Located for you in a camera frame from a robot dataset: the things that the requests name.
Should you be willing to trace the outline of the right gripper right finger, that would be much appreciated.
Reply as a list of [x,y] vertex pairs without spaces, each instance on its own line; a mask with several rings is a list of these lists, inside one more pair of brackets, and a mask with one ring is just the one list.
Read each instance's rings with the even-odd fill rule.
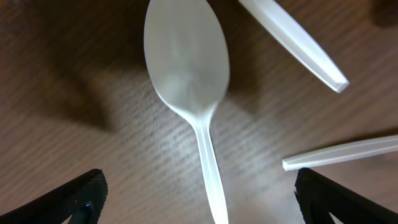
[[397,224],[397,213],[311,170],[298,170],[295,196],[306,224]]

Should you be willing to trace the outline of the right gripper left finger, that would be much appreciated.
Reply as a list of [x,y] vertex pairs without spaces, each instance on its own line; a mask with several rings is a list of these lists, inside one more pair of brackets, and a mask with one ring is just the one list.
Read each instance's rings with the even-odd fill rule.
[[97,223],[108,195],[101,169],[92,169],[1,215],[1,223]]

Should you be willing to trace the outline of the white plastic spoon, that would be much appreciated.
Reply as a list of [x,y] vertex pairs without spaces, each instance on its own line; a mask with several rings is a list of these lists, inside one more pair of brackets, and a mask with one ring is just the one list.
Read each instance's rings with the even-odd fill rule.
[[397,135],[349,142],[282,160],[285,171],[319,167],[397,151]]
[[228,88],[229,55],[221,24],[208,1],[151,0],[144,23],[144,55],[160,99],[196,134],[214,222],[228,224],[210,124]]
[[303,66],[333,91],[348,85],[329,55],[312,36],[274,0],[239,0],[239,3]]

